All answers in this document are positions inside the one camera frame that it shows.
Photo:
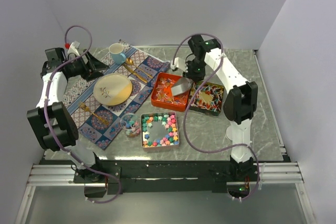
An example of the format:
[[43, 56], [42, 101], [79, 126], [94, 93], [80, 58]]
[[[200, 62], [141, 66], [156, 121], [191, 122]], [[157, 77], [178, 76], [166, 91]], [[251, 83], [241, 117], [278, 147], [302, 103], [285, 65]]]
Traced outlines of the silver metal scoop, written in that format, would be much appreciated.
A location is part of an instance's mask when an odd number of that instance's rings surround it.
[[171, 87], [172, 96], [177, 96], [183, 94], [191, 89], [193, 85], [193, 80], [186, 77], [181, 77], [179, 80], [173, 84]]

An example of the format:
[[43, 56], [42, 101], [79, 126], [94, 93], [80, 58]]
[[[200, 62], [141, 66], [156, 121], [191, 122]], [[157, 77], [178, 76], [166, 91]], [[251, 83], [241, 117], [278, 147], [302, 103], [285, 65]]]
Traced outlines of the orange candy tin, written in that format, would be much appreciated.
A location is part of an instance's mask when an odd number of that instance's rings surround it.
[[152, 105], [173, 111], [185, 111], [190, 90], [177, 96], [173, 96], [171, 91], [171, 87], [180, 79], [181, 76], [160, 72], [151, 94]]

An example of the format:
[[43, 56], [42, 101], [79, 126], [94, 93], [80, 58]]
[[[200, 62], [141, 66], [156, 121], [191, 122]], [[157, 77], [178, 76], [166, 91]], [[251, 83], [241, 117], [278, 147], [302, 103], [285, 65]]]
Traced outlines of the pink star candy tin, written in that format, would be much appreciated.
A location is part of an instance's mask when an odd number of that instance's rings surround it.
[[141, 115], [141, 144], [146, 152], [175, 149], [180, 146], [177, 116], [173, 111]]

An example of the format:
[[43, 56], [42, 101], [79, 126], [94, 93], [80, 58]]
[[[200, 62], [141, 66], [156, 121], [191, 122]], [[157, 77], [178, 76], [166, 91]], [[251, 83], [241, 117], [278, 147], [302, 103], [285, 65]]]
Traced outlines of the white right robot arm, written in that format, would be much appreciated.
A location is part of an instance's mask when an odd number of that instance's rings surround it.
[[[202, 73], [202, 77], [204, 77], [205, 66], [208, 65], [213, 72], [201, 83], [186, 107], [183, 117], [184, 136], [188, 144], [201, 153], [213, 154], [231, 148], [230, 157], [237, 164], [230, 168], [230, 176], [233, 180], [242, 181], [248, 175], [248, 168], [243, 163], [256, 158], [256, 154], [250, 147], [250, 128], [257, 109], [258, 85], [254, 81], [248, 81], [234, 67], [224, 52], [223, 43], [216, 36], [207, 33], [191, 34], [182, 40], [182, 42], [185, 41], [188, 42], [189, 48], [195, 56], [195, 60], [188, 66], [188, 70], [195, 71], [198, 69]], [[205, 151], [190, 142], [185, 123], [187, 113], [196, 95], [214, 75], [218, 76], [227, 91], [223, 111], [230, 121], [227, 131], [230, 132], [232, 146], [214, 151]]]

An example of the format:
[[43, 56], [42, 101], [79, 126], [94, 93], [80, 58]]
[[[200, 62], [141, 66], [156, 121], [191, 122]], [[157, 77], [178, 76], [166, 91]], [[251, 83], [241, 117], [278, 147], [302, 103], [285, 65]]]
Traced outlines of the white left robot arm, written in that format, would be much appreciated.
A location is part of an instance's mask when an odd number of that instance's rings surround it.
[[82, 178], [98, 183], [104, 178], [104, 169], [97, 155], [78, 141], [77, 126], [63, 103], [69, 78], [81, 76], [90, 81], [102, 77], [108, 66], [96, 59], [89, 51], [84, 57], [69, 64], [71, 56], [78, 56], [77, 50], [66, 54], [62, 48], [45, 51], [41, 78], [43, 90], [41, 98], [32, 110], [27, 111], [27, 119], [44, 150], [60, 151], [67, 154], [75, 165], [75, 172]]

